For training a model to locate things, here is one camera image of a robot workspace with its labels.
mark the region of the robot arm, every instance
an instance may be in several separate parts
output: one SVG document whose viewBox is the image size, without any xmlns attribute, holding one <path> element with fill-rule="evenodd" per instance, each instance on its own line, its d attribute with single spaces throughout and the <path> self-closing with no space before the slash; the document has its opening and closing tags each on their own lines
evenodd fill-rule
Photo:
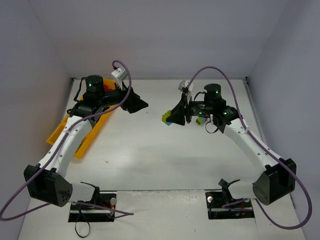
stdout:
<svg viewBox="0 0 320 240">
<path fill-rule="evenodd" d="M 70 117 L 67 119 L 64 131 L 36 166 L 28 165 L 24 170 L 24 178 L 28 181 L 49 161 L 53 153 L 58 149 L 52 161 L 27 186 L 32 198 L 59 207 L 63 207 L 68 202 L 89 201 L 91 204 L 96 204 L 99 201 L 99 187 L 82 182 L 71 184 L 65 180 L 65 176 L 76 150 L 85 136 L 97 124 L 100 117 L 89 117 L 87 120 L 80 120 L 102 113 L 111 106 L 119 104 L 128 94 L 128 88 L 123 83 L 123 79 L 127 76 L 125 70 L 121 68 L 115 69 L 112 75 L 116 78 L 116 85 L 114 90 L 108 91 L 105 91 L 101 76 L 90 75 L 85 78 L 86 92 L 83 95 L 83 100 L 78 101 L 72 109 L 67 111 Z M 148 104 L 131 89 L 121 107 L 129 113 L 135 113 L 148 107 Z"/>
<path fill-rule="evenodd" d="M 187 87 L 188 81 L 182 81 L 179 89 L 182 91 L 180 102 L 168 111 L 165 121 L 185 125 L 190 123 L 192 116 L 210 118 L 221 133 L 229 137 L 249 158 L 257 170 L 259 178 L 252 183 L 255 197 L 264 205 L 269 205 L 295 189 L 294 178 L 276 162 L 270 155 L 265 153 L 260 146 L 249 135 L 253 135 L 257 141 L 268 151 L 288 166 L 294 173 L 297 167 L 292 159 L 284 160 L 270 150 L 247 126 L 243 127 L 237 109 L 228 106 L 221 97 L 221 86 L 219 84 L 208 84 L 204 87 L 204 101 L 192 101 L 191 90 Z"/>
</svg>

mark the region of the yellow bin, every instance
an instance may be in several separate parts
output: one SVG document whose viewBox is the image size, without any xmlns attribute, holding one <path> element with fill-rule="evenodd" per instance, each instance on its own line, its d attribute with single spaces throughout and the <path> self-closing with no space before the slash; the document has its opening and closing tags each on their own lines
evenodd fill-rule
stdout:
<svg viewBox="0 0 320 240">
<path fill-rule="evenodd" d="M 115 89 L 115 81 L 104 78 L 103 84 L 106 85 L 109 89 L 114 90 Z M 104 125 L 104 123 L 107 121 L 107 119 L 110 117 L 112 112 L 103 114 L 99 121 L 96 123 L 96 125 L 93 127 L 93 129 L 84 137 L 82 140 L 80 146 L 76 150 L 74 156 L 77 159 L 81 159 L 83 155 L 86 153 L 88 147 L 91 145 L 92 141 L 95 139 L 96 135 L 98 134 L 101 127 Z M 46 140 L 48 144 L 53 145 L 56 140 L 58 139 L 59 135 L 64 130 L 67 120 L 68 120 L 69 114 L 64 117 L 64 119 L 61 121 L 59 126 L 54 130 L 54 132 L 50 135 L 50 137 Z"/>
</svg>

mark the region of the purple cable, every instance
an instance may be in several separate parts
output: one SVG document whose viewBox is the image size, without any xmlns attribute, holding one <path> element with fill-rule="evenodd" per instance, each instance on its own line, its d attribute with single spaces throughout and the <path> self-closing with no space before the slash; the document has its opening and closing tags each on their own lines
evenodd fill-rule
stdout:
<svg viewBox="0 0 320 240">
<path fill-rule="evenodd" d="M 248 198 L 243 198 L 243 199 L 240 199 L 240 200 L 237 200 L 237 201 L 234 201 L 234 202 L 231 202 L 231 203 L 227 203 L 225 205 L 222 205 L 222 207 L 224 209 L 229 209 L 229 210 L 235 210 L 235 211 L 243 211 L 243 212 L 252 212 L 253 209 L 246 209 L 246 208 L 231 208 L 229 206 L 232 206 L 232 205 L 236 205 L 236 204 L 241 204 L 245 201 L 249 200 Z"/>
<path fill-rule="evenodd" d="M 106 207 L 106 206 L 100 206 L 100 205 L 96 205 L 96 204 L 92 204 L 92 203 L 84 202 L 84 201 L 77 201 L 76 204 L 89 206 L 89 207 L 95 207 L 97 209 L 109 210 L 109 211 L 112 211 L 112 212 L 115 212 L 115 213 L 122 214 L 121 216 L 113 217 L 113 219 L 119 219 L 119 218 L 123 218 L 123 217 L 126 217 L 126 216 L 134 215 L 134 213 L 131 213 L 131 212 L 120 211 L 120 210 L 112 209 L 112 208 L 109 208 L 109 207 Z"/>
<path fill-rule="evenodd" d="M 226 79 L 226 81 L 228 82 L 229 86 L 230 86 L 230 89 L 231 89 L 231 92 L 232 92 L 232 95 L 233 95 L 233 98 L 234 98 L 234 103 L 235 103 L 235 107 L 237 109 L 237 112 L 238 112 L 238 115 L 239 115 L 239 119 L 241 121 L 241 124 L 243 126 L 243 128 L 246 130 L 247 129 L 247 126 L 244 122 L 244 119 L 243 119 L 243 116 L 241 115 L 241 112 L 240 112 L 240 108 L 239 108 L 239 104 L 238 104 L 238 101 L 237 101 L 237 97 L 236 97 L 236 93 L 235 93 L 235 90 L 230 82 L 230 79 L 227 77 L 227 75 L 219 68 L 215 67 L 215 66 L 205 66 L 201 69 L 199 69 L 194 75 L 193 77 L 191 78 L 187 88 L 189 88 L 189 86 L 191 85 L 191 83 L 195 80 L 196 76 L 203 70 L 205 69 L 214 69 L 214 70 L 217 70 L 218 72 L 220 72 L 224 78 Z M 264 213 L 264 215 L 266 216 L 266 218 L 272 223 L 274 224 L 275 226 L 277 226 L 278 228 L 281 228 L 281 229 L 285 229 L 285 230 L 294 230 L 294 229 L 298 229 L 298 228 L 301 228 L 303 227 L 304 225 L 307 224 L 307 222 L 310 220 L 311 218 L 311 215 L 312 215 L 312 201 L 311 201 L 311 198 L 310 198 L 310 195 L 306 189 L 306 187 L 304 186 L 304 184 L 301 182 L 301 180 L 297 177 L 297 175 L 289 168 L 287 167 L 282 161 L 280 161 L 279 159 L 277 159 L 276 156 L 274 156 L 268 149 L 266 149 L 256 138 L 255 136 L 250 132 L 250 130 L 248 129 L 247 130 L 247 133 L 248 135 L 252 138 L 252 140 L 264 151 L 266 152 L 267 154 L 269 154 L 277 163 L 279 163 L 286 171 L 289 172 L 289 174 L 296 180 L 296 182 L 300 185 L 305 197 L 306 197 L 306 201 L 308 203 L 308 213 L 305 217 L 305 219 L 300 222 L 299 224 L 297 225 L 294 225 L 294 226 L 282 226 L 282 225 L 279 225 L 278 223 L 276 223 L 275 221 L 273 221 L 270 216 L 266 213 L 266 211 L 263 209 L 261 203 L 255 199 L 255 201 L 257 202 L 258 206 L 261 208 L 262 212 Z"/>
<path fill-rule="evenodd" d="M 92 114 L 92 115 L 90 115 L 90 116 L 86 116 L 86 117 L 84 117 L 84 118 L 81 118 L 80 120 L 78 120 L 78 121 L 76 121 L 74 124 L 72 124 L 72 125 L 68 128 L 67 131 L 70 131 L 71 129 L 73 129 L 73 128 L 74 128 L 78 123 L 80 123 L 80 122 L 86 121 L 86 120 L 88 120 L 88 119 L 90 119 L 90 118 L 100 117 L 101 115 L 104 115 L 104 114 L 107 114 L 107 113 L 110 113 L 110 112 L 116 110 L 117 108 L 119 108 L 119 107 L 127 100 L 127 98 L 129 97 L 130 91 L 131 91 L 131 75 L 130 75 L 130 72 L 129 72 L 127 66 L 126 66 L 122 61 L 120 61 L 120 60 L 114 60 L 114 61 L 112 62 L 112 66 L 113 66 L 113 67 L 115 67 L 115 63 L 121 64 L 121 65 L 124 67 L 124 69 L 126 70 L 127 74 L 128 74 L 129 86 L 128 86 L 128 91 L 127 91 L 126 95 L 124 96 L 123 100 L 122 100 L 119 104 L 117 104 L 114 108 L 108 109 L 107 111 L 104 111 L 104 112 Z M 38 209 L 40 209 L 40 208 L 43 208 L 43 207 L 45 207 L 45 206 L 50 205 L 49 203 L 46 203 L 46 204 L 37 206 L 37 207 L 35 207 L 35 208 L 33 208 L 33 209 L 30 209 L 30 210 L 28 210 L 28 211 L 25 211 L 25 212 L 23 212 L 23 213 L 20 213 L 20 214 L 18 214 L 18 215 L 16 215 L 16 216 L 12 216 L 12 217 L 8 217 L 8 218 L 3 217 L 3 214 L 4 214 L 5 210 L 6 210 L 6 209 L 8 208 L 8 206 L 11 204 L 11 202 L 17 197 L 17 195 L 18 195 L 19 193 L 21 193 L 21 191 L 22 191 L 26 186 L 28 186 L 39 174 L 41 174 L 41 173 L 45 170 L 45 168 L 52 162 L 52 160 L 54 159 L 54 157 L 57 155 L 59 149 L 61 148 L 61 146 L 62 146 L 62 145 L 64 144 L 64 142 L 66 141 L 67 137 L 68 137 L 68 133 L 65 133 L 64 136 L 63 136 L 63 138 L 61 139 L 61 142 L 58 144 L 58 146 L 56 147 L 55 151 L 53 152 L 53 154 L 51 155 L 51 157 L 49 158 L 49 160 L 40 168 L 39 171 L 37 171 L 28 181 L 26 181 L 26 182 L 10 197 L 10 199 L 5 203 L 5 205 L 3 206 L 3 208 L 2 208 L 1 211 L 0 211 L 0 221 L 6 222 L 6 221 L 15 220 L 15 219 L 20 218 L 20 217 L 22 217 L 22 216 L 24 216 L 24 215 L 26 215 L 26 214 L 28 214 L 28 213 L 31 213 L 31 212 L 33 212 L 33 211 L 35 211 L 35 210 L 38 210 Z"/>
</svg>

